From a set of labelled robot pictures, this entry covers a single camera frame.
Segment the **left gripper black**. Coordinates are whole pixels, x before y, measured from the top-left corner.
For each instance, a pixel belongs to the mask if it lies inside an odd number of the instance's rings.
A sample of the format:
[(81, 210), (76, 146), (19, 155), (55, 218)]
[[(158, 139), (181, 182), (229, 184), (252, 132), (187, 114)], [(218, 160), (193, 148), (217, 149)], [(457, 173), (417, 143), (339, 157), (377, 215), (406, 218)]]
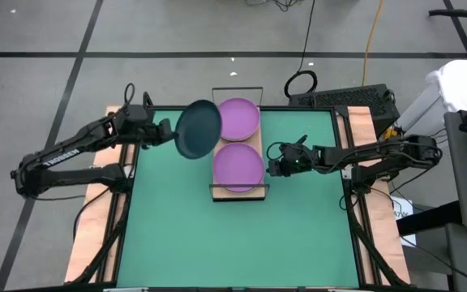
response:
[(176, 132), (173, 131), (169, 119), (163, 119), (158, 124), (152, 122), (140, 122), (137, 125), (137, 139), (142, 149), (149, 149), (150, 146), (158, 146), (176, 139)]

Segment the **purple plate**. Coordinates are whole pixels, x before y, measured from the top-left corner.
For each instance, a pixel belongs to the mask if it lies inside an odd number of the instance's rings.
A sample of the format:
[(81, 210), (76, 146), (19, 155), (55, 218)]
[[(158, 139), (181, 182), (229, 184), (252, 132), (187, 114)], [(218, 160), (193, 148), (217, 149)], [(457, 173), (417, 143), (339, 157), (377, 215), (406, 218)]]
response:
[(250, 138), (259, 128), (260, 112), (257, 105), (245, 98), (231, 98), (219, 105), (221, 137), (229, 141)]
[(213, 176), (217, 184), (233, 192), (246, 192), (263, 181), (263, 158), (248, 144), (231, 143), (214, 156)]

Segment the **green table mat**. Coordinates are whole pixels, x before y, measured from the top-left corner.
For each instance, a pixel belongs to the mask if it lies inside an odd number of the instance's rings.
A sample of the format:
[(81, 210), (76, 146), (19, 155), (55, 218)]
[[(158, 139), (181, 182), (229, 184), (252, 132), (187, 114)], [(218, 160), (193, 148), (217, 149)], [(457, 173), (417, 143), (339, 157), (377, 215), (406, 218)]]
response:
[(339, 173), (266, 177), (264, 200), (215, 202), (212, 158), (143, 150), (121, 287), (358, 285)]

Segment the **dark teal plate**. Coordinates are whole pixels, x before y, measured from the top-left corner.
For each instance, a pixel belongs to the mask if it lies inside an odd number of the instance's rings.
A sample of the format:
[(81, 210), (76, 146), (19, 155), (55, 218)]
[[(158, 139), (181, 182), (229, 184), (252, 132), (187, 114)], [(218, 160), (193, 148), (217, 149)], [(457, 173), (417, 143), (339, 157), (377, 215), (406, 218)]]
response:
[(176, 125), (174, 143), (178, 153), (195, 160), (207, 156), (221, 137), (222, 120), (217, 106), (208, 100), (188, 105)]

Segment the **black metal bar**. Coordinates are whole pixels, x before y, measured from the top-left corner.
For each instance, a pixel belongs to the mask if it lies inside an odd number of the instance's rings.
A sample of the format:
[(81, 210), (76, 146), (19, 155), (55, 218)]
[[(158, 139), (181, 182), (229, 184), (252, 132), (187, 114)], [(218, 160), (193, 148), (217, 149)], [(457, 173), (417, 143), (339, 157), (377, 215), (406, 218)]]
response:
[(467, 10), (455, 9), (455, 10), (431, 10), (428, 11), (429, 16), (448, 16), (448, 17), (461, 17), (467, 18)]

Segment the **black cart base beam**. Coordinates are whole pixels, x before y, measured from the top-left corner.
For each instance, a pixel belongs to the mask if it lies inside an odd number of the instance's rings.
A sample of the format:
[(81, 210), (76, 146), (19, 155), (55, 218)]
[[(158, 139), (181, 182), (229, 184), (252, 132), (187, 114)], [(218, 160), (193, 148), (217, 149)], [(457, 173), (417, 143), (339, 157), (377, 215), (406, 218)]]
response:
[(396, 225), (399, 235), (404, 236), (437, 229), (449, 223), (462, 223), (461, 206), (458, 200), (403, 217), (396, 222)]

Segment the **white paper sheet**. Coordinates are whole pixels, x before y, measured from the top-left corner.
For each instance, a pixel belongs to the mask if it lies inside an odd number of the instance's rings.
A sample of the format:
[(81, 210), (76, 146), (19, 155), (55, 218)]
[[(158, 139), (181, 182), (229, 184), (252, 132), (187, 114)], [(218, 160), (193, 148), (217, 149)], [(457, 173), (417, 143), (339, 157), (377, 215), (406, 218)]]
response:
[[(393, 202), (393, 212), (395, 220), (398, 221), (404, 217), (413, 215), (413, 205), (411, 200), (406, 200), (402, 198), (391, 197)], [(401, 244), (405, 247), (414, 247), (416, 243), (416, 236), (411, 235), (402, 235)]]

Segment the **black table frame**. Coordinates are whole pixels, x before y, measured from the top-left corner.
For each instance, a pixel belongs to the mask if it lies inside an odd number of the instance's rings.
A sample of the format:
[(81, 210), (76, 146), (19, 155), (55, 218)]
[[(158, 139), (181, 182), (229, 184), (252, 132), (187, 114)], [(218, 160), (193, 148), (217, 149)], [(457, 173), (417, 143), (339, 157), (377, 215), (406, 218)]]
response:
[[(363, 138), (370, 138), (370, 132), (365, 133), (363, 126), (372, 126), (372, 118), (370, 109), (366, 106), (347, 106), (347, 105), (333, 105), (327, 107), (311, 108), (311, 107), (296, 107), (296, 106), (284, 106), (284, 105), (257, 105), (259, 112), (264, 111), (326, 111), (331, 114), (332, 117), (336, 117), (336, 126), (334, 130), (337, 134), (335, 137), (338, 139), (337, 143), (343, 147), (348, 146), (349, 138), (355, 137), (350, 128), (355, 126), (354, 130), (360, 138), (356, 140), (362, 142)], [(261, 131), (257, 131), (255, 136), (247, 141), (249, 143), (255, 143), (257, 151), (263, 156), (263, 145)], [(104, 152), (98, 152), (96, 154), (94, 164), (96, 166), (103, 166), (104, 163), (131, 163), (136, 166), (137, 158), (139, 155), (138, 147), (136, 146), (119, 146), (114, 150), (103, 150)], [(111, 193), (111, 191), (104, 191), (103, 185), (89, 185), (85, 194), (84, 206), (80, 215), (76, 218), (77, 222), (75, 231), (77, 232), (74, 237), (74, 243), (71, 250), (71, 257), (67, 267), (65, 283), (74, 281), (80, 276), (84, 269), (89, 266), (91, 260), (96, 256), (97, 252), (104, 243), (110, 239), (111, 231), (118, 224), (119, 219), (122, 217), (123, 210), (127, 206), (129, 207), (131, 197), (125, 193)], [(119, 264), (122, 258), (122, 246), (125, 240), (126, 226), (124, 219), (123, 231), (117, 236), (112, 242), (111, 247), (105, 253), (104, 258), (99, 262), (96, 267), (96, 271), (89, 278), (88, 283), (102, 283), (115, 281), (118, 277)], [(376, 280), (376, 283), (383, 278), (378, 272), (365, 272), (364, 268), (371, 268), (371, 260), (368, 258), (368, 252), (364, 256), (367, 256), (366, 262), (363, 267), (364, 280), (370, 281), (372, 277)], [(405, 257), (401, 252), (398, 260), (402, 260), (404, 267), (395, 267), (395, 271), (400, 274), (400, 277), (405, 276), (405, 280), (409, 280), (408, 273), (406, 272)]]

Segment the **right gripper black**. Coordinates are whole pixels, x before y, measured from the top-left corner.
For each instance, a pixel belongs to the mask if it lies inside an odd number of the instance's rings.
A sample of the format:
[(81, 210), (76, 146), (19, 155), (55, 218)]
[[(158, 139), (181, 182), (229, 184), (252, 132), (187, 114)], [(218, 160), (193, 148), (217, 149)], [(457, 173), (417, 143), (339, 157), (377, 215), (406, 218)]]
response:
[(279, 143), (279, 157), (284, 158), (284, 168), (279, 160), (269, 160), (266, 172), (272, 177), (282, 177), (285, 174), (299, 174), (308, 171), (316, 171), (321, 174), (325, 167), (320, 163), (320, 148), (314, 146), (294, 147), (290, 143)]

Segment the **wooden dish rack board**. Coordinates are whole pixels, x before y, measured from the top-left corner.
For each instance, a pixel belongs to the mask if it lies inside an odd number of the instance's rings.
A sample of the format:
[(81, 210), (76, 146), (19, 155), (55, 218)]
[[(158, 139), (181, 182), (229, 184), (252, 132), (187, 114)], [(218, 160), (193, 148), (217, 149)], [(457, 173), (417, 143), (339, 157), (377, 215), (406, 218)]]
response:
[[(212, 102), (214, 102), (218, 106), (218, 109), (219, 109), (219, 105), (223, 101), (226, 101), (226, 100), (231, 99), (231, 98), (241, 97), (241, 98), (245, 98), (245, 99), (247, 99), (249, 101), (252, 101), (255, 105), (258, 106), (259, 112), (260, 112), (260, 105), (261, 105), (260, 101), (255, 102), (255, 101), (253, 101), (251, 99), (248, 99), (248, 98), (242, 96), (243, 93), (248, 92), (251, 89), (252, 89), (251, 87), (213, 88), (212, 93), (223, 91), (225, 93), (225, 95), (222, 98), (212, 97)], [(227, 144), (231, 144), (231, 143), (248, 144), (252, 148), (254, 148), (259, 153), (259, 155), (263, 158), (260, 122), (261, 122), (261, 112), (260, 112), (259, 128), (257, 129), (257, 131), (250, 138), (248, 138), (246, 140), (229, 141), (229, 140), (225, 140), (225, 139), (223, 139), (221, 137), (220, 141), (218, 142), (217, 146), (214, 149), (213, 160), (214, 160), (215, 154), (221, 148), (223, 148)], [(260, 184), (255, 184), (254, 188), (252, 190), (246, 191), (246, 192), (229, 191), (227, 189), (227, 185), (217, 184), (215, 182), (215, 180), (214, 180), (213, 169), (212, 169), (212, 178), (213, 178), (213, 182), (210, 185), (210, 191), (211, 191), (211, 194), (212, 194), (212, 199), (214, 201), (265, 200), (266, 196), (267, 196), (267, 193), (269, 191), (269, 185), (264, 182), (264, 177), (263, 177), (263, 181)]]

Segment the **white cloth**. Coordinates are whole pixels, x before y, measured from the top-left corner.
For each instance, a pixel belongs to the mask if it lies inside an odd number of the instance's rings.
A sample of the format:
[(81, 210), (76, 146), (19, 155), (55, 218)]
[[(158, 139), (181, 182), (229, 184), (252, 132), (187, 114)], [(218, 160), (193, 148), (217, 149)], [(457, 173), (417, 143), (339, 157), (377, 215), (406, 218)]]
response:
[(467, 60), (453, 60), (426, 76), (448, 112), (467, 111)]

